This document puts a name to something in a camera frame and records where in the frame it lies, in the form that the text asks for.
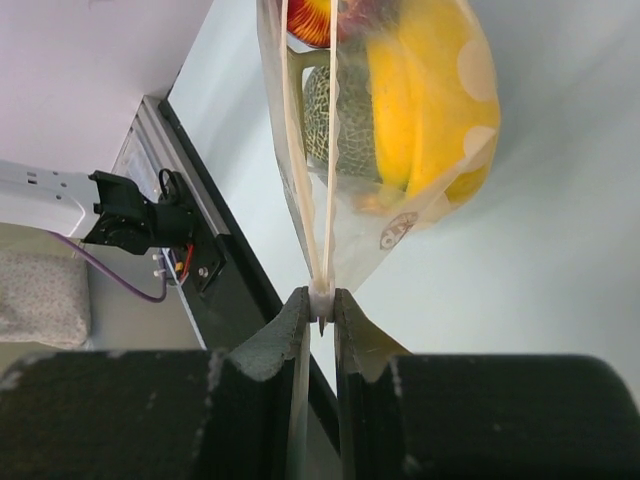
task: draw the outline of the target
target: red apple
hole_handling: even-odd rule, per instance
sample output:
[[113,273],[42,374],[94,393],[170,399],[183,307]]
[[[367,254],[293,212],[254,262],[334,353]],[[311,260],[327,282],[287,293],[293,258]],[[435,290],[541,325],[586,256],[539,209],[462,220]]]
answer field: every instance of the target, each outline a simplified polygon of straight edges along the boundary
[[[397,0],[339,0],[338,40],[365,31],[383,7]],[[330,41],[330,0],[289,0],[287,30],[310,47],[328,48]]]

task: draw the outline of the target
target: translucent bag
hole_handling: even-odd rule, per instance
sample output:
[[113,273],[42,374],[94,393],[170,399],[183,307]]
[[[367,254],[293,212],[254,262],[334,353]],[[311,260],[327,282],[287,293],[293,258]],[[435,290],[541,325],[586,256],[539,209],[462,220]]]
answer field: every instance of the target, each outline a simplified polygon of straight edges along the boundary
[[354,291],[487,178],[500,127],[488,42],[465,0],[257,3],[276,158],[312,286]]

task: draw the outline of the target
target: table surface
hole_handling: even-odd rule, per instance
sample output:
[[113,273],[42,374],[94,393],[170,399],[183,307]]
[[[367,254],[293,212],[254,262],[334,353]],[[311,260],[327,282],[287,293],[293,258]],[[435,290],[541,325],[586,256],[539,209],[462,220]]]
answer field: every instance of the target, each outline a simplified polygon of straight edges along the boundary
[[[477,0],[503,129],[468,206],[356,292],[416,352],[585,353],[640,399],[640,3]],[[169,101],[283,300],[308,283],[273,142],[255,2],[216,0]],[[332,331],[312,352],[335,388]]]

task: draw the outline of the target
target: bag logo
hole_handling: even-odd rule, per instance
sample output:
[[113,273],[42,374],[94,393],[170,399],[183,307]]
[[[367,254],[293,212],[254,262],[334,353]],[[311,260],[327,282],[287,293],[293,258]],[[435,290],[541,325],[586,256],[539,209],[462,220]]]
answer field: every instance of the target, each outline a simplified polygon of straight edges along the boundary
[[416,212],[401,213],[391,220],[380,235],[380,250],[391,250],[418,221]]

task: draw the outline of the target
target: robotic arm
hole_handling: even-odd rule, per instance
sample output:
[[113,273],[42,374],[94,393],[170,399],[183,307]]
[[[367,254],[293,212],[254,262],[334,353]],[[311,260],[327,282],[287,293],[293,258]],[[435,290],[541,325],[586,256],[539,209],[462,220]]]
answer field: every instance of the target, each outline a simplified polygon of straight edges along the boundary
[[188,187],[175,172],[160,174],[162,195],[146,198],[132,180],[105,172],[56,172],[0,160],[0,222],[109,245],[134,255],[183,248],[196,219]]

